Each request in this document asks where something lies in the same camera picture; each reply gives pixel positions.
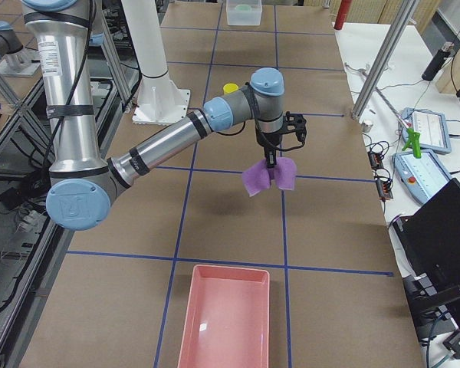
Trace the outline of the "purple cloth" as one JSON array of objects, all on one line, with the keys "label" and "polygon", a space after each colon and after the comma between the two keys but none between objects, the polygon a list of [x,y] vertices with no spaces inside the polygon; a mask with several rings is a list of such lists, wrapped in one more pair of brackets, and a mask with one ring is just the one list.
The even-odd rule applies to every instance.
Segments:
[{"label": "purple cloth", "polygon": [[250,168],[246,169],[242,175],[242,182],[250,197],[270,189],[274,183],[280,190],[294,190],[297,175],[297,166],[293,159],[278,157],[275,167],[268,168],[263,159]]}]

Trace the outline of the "yellow plastic cup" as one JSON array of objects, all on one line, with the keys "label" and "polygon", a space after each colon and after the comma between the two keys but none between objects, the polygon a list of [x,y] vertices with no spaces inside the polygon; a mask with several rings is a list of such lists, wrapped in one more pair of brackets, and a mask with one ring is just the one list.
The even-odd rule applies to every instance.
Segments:
[{"label": "yellow plastic cup", "polygon": [[227,83],[222,88],[224,95],[236,92],[238,89],[239,89],[239,86],[235,83]]}]

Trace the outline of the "pale green bowl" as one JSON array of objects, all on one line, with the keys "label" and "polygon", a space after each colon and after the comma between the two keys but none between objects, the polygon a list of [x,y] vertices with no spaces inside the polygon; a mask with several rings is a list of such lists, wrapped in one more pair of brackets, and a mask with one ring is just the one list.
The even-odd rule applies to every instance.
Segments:
[{"label": "pale green bowl", "polygon": [[237,4],[235,10],[237,12],[249,12],[252,10],[252,7],[249,4]]}]

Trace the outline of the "translucent white plastic box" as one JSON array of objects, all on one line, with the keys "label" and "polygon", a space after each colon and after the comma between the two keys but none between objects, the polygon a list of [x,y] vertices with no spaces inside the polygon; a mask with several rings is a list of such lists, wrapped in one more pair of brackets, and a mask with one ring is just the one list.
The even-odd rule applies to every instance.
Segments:
[{"label": "translucent white plastic box", "polygon": [[[251,11],[236,11],[237,4],[249,4]],[[259,26],[261,24],[261,0],[227,0],[225,3],[227,24],[229,26]]]}]

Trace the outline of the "small metal cylinder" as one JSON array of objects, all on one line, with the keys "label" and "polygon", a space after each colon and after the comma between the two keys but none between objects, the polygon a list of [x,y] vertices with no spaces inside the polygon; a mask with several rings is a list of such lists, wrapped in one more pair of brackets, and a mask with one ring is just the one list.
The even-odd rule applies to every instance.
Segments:
[{"label": "small metal cylinder", "polygon": [[371,120],[364,120],[361,123],[361,127],[364,133],[369,133],[371,129],[373,128],[373,122]]}]

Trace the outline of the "near blue teach pendant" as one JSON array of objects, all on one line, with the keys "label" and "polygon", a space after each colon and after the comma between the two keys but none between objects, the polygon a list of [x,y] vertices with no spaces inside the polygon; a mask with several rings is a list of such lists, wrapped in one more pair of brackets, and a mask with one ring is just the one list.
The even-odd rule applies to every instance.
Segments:
[{"label": "near blue teach pendant", "polygon": [[412,153],[395,153],[393,164],[408,192],[420,205],[427,203],[452,179],[431,149],[422,149],[420,158]]}]

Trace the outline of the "blue teach pendant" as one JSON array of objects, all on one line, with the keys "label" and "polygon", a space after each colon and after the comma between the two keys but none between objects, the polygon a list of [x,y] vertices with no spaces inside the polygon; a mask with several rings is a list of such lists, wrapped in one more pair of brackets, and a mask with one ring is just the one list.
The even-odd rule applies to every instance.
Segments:
[{"label": "blue teach pendant", "polygon": [[401,112],[401,116],[411,123],[416,132],[420,133],[421,149],[431,149],[440,154],[448,154],[452,151],[447,121],[443,113],[406,107]]},{"label": "blue teach pendant", "polygon": [[431,149],[422,149],[420,158],[412,153],[395,153],[393,164],[408,192],[420,205],[427,203],[452,179]]}]

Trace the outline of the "red cylinder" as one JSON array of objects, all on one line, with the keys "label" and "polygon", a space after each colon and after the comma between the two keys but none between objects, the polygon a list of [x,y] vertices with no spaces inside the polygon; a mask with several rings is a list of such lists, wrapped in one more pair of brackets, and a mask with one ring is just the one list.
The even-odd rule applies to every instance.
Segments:
[{"label": "red cylinder", "polygon": [[340,6],[338,8],[336,19],[333,25],[335,30],[339,31],[343,28],[343,24],[347,19],[351,4],[352,0],[342,0],[340,2]]}]

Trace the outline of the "far blue teach pendant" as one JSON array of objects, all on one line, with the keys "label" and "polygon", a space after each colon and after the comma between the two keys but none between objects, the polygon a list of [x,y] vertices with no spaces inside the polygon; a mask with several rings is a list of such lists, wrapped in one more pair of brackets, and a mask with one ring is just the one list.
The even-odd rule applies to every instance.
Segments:
[{"label": "far blue teach pendant", "polygon": [[440,154],[448,154],[452,151],[447,121],[443,113],[406,107],[401,112],[401,116],[411,123],[416,132],[420,133],[421,149],[431,149]]}]

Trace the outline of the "pink plastic bin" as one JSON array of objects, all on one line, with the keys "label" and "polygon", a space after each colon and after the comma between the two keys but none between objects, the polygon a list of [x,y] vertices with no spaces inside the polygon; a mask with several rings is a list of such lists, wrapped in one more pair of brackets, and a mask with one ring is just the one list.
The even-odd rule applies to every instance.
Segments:
[{"label": "pink plastic bin", "polygon": [[179,367],[268,367],[270,275],[266,270],[193,268]]}]

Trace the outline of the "black monitor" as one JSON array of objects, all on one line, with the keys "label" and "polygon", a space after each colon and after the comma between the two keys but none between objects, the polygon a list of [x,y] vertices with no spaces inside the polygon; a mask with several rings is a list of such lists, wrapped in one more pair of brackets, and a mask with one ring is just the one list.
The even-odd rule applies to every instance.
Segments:
[{"label": "black monitor", "polygon": [[393,227],[415,275],[427,276],[404,281],[412,314],[445,306],[460,329],[460,182],[451,179]]}]

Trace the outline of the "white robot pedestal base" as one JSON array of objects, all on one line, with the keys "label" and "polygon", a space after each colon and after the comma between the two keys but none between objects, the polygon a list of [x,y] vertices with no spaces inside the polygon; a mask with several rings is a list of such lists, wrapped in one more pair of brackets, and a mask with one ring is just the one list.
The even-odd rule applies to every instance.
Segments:
[{"label": "white robot pedestal base", "polygon": [[133,122],[175,123],[185,117],[191,92],[179,89],[169,76],[156,3],[126,0],[122,6],[142,77]]}]

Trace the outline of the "green handled reacher grabber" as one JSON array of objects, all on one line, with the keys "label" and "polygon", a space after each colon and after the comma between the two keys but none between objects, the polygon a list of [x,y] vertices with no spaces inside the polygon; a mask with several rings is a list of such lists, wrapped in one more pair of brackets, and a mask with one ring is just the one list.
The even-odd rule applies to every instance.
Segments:
[{"label": "green handled reacher grabber", "polygon": [[[357,72],[359,75],[362,75],[365,78],[369,77],[368,73],[366,72],[366,69],[364,68],[356,69],[351,67],[346,62],[344,63],[344,66],[347,69]],[[402,148],[402,151],[411,149],[414,157],[420,159],[422,156],[419,142],[420,133],[415,131],[415,129],[412,127],[412,123],[409,123],[405,118],[402,117],[400,112],[397,111],[397,109],[390,103],[390,101],[386,98],[386,96],[378,87],[372,87],[372,89],[375,93],[377,93],[380,96],[380,98],[383,100],[383,102],[387,105],[387,107],[395,116],[398,124],[401,126],[401,128],[399,128],[400,133],[407,133],[408,138],[405,142],[404,147]]]}]

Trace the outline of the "aluminium frame post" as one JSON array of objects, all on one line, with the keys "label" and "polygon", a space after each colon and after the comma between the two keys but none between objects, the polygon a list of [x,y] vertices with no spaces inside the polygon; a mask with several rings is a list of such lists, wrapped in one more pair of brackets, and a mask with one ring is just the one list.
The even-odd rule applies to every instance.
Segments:
[{"label": "aluminium frame post", "polygon": [[366,105],[372,97],[373,91],[382,77],[384,69],[391,58],[399,39],[402,37],[410,18],[418,7],[419,0],[403,0],[393,23],[386,33],[386,37],[376,55],[370,72],[366,77],[365,83],[360,91],[358,98],[351,111],[351,117],[358,120],[366,109]]}]

